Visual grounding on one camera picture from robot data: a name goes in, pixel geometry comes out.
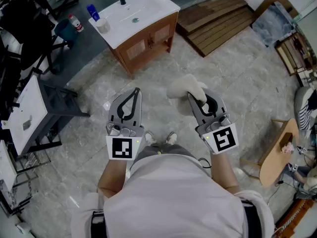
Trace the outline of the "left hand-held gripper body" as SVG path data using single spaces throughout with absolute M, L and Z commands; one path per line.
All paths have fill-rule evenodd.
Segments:
M 144 128 L 109 121 L 106 129 L 108 132 L 106 145 L 109 159 L 135 160 L 142 142 Z

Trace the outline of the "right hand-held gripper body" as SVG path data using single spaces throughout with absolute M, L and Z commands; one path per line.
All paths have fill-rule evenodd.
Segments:
M 213 154 L 224 153 L 239 145 L 236 126 L 229 117 L 229 113 L 223 113 L 196 127 L 196 132 Z

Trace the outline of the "white fluffy cloth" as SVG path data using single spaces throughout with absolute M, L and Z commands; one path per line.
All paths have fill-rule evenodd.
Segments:
M 207 98 L 203 87 L 206 87 L 204 83 L 199 82 L 192 74 L 186 74 L 170 84 L 167 88 L 166 95 L 169 99 L 175 99 L 176 107 L 180 114 L 193 116 L 188 94 L 192 94 L 194 98 L 205 104 Z

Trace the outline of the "person's left forearm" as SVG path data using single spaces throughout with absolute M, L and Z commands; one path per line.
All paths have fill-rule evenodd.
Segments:
M 109 160 L 98 182 L 98 189 L 106 198 L 119 193 L 125 182 L 127 161 Z

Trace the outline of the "person's right forearm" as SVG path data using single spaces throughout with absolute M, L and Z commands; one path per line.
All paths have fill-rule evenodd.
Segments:
M 227 154 L 211 153 L 211 172 L 213 180 L 228 192 L 236 194 L 240 191 L 237 177 Z

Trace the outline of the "person's shoe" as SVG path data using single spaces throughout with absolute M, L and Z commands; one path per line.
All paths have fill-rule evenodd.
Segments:
M 157 143 L 157 141 L 156 141 L 154 135 L 153 135 L 150 131 L 146 131 L 146 132 L 145 132 L 145 140 L 146 140 L 146 144 L 147 144 L 148 146 Z
M 165 143 L 169 145 L 174 145 L 177 141 L 177 133 L 172 131 L 166 138 Z

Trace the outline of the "person's grey trousers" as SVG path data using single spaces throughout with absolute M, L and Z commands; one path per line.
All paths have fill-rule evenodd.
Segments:
M 138 153 L 136 156 L 136 159 L 134 162 L 137 162 L 143 158 L 149 157 L 149 156 L 156 156 L 159 155 L 159 152 L 161 154 L 177 154 L 177 155 L 184 155 L 188 157 L 192 157 L 196 159 L 188 150 L 186 150 L 184 147 L 178 145 L 178 144 L 159 144 L 154 143 L 150 146 L 145 146 L 141 152 Z

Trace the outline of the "person's white shirt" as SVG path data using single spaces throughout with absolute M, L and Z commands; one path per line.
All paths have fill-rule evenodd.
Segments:
M 86 195 L 71 221 L 72 238 L 91 238 L 103 211 L 101 238 L 271 238 L 272 212 L 251 190 L 232 194 L 191 157 L 162 154 L 139 160 L 116 195 Z

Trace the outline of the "wooden slatted platform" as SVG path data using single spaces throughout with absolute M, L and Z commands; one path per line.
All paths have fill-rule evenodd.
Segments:
M 206 57 L 254 21 L 244 0 L 207 0 L 181 10 L 176 31 Z

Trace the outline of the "striped cushioned chair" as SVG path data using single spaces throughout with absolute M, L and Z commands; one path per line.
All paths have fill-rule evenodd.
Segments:
M 317 118 L 317 90 L 300 87 L 295 94 L 294 112 L 299 129 L 310 134 Z

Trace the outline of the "grey cup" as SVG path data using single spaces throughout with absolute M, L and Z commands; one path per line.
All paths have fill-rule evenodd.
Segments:
M 96 28 L 101 34 L 104 34 L 110 30 L 110 25 L 106 18 L 100 18 L 96 21 Z

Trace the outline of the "clear plastic water bottle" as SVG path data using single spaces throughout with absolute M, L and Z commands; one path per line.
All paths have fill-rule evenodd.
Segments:
M 69 21 L 78 32 L 82 32 L 84 30 L 84 27 L 82 26 L 82 24 L 80 23 L 80 21 L 78 20 L 78 18 L 75 15 L 70 14 Z

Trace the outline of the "marble pattern picture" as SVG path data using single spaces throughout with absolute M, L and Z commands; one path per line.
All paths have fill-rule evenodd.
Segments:
M 269 47 L 292 32 L 295 21 L 284 6 L 276 1 L 254 21 L 251 28 L 264 45 Z

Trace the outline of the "black office chair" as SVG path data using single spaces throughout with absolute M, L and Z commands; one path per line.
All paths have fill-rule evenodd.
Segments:
M 28 69 L 36 61 L 35 72 L 44 58 L 48 60 L 48 70 L 57 74 L 59 69 L 53 67 L 51 53 L 53 50 L 68 46 L 72 48 L 74 41 L 65 40 L 54 44 L 57 35 L 52 34 L 53 23 L 36 9 L 34 0 L 11 0 L 4 8 L 0 18 L 0 27 L 9 32 L 21 45 L 21 53 L 14 56 L 20 59 L 22 70 Z

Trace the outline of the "white countertop black frame stand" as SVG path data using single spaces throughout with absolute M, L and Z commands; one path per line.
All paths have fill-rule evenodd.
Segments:
M 88 118 L 80 110 L 75 98 L 77 93 L 54 86 L 32 76 L 13 107 L 8 120 L 1 121 L 1 128 L 8 129 L 18 155 L 41 150 L 33 146 L 59 121 L 69 122 L 73 117 Z

